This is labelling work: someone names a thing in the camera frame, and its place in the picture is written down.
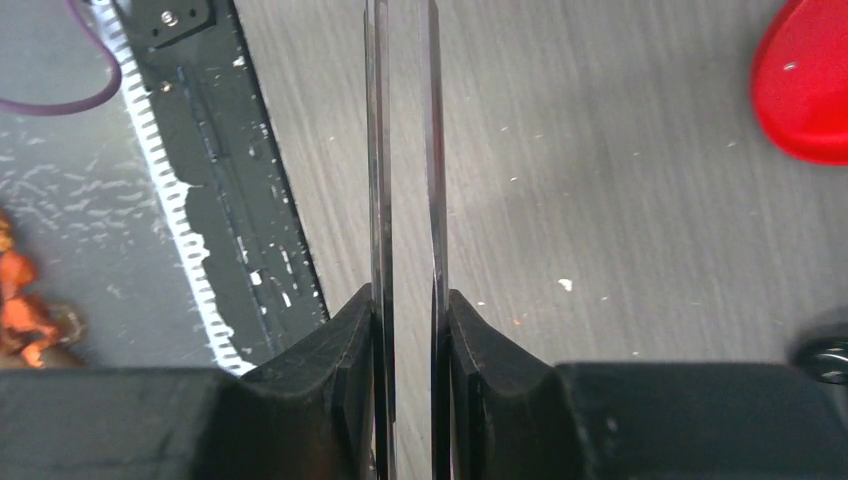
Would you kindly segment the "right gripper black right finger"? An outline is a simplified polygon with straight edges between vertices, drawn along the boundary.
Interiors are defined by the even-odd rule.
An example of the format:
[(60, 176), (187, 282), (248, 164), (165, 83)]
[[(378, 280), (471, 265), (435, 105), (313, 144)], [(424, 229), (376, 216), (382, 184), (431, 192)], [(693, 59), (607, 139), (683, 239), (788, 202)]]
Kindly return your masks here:
[(449, 296), (458, 479), (843, 479), (847, 428), (798, 369), (547, 364)]

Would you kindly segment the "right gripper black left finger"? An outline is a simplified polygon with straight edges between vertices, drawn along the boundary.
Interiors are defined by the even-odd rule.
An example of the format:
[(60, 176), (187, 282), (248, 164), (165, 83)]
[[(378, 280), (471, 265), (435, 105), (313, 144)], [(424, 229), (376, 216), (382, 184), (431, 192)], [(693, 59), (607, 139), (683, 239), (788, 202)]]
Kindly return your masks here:
[(5, 370), (5, 479), (363, 479), (372, 301), (242, 376), (218, 368)]

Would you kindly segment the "red plastic cup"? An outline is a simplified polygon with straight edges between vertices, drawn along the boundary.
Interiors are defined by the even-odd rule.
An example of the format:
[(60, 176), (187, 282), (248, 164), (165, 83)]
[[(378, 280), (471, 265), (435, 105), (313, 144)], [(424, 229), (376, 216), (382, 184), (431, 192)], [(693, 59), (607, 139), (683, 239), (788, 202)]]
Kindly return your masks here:
[(749, 85), (755, 117), (778, 149), (845, 167), (847, 2), (786, 2), (759, 41)]

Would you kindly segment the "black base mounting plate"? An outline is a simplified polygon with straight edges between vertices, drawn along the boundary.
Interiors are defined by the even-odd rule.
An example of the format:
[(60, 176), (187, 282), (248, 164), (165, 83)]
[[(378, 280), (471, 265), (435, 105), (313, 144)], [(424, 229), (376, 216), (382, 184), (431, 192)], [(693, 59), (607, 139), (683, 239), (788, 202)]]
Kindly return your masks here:
[(141, 69), (231, 342), (255, 367), (328, 319), (232, 1), (111, 1)]

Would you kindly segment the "toothed aluminium rail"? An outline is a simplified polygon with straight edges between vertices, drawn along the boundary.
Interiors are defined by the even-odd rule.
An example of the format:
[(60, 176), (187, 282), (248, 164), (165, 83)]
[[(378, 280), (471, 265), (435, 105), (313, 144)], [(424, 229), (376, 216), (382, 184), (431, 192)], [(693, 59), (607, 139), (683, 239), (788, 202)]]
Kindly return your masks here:
[(203, 237), (190, 227), (185, 210), (190, 185), (178, 179), (171, 167), (153, 111), (153, 95), (144, 87), (140, 66), (131, 51), (117, 9), (108, 1), (94, 1), (92, 13), (101, 40), (120, 65), (121, 92), (126, 110), (197, 307), (207, 337), (206, 346), (218, 367), (232, 375), (241, 376), (255, 365), (237, 352), (231, 342), (234, 330), (218, 312), (215, 293), (203, 266), (209, 251)]

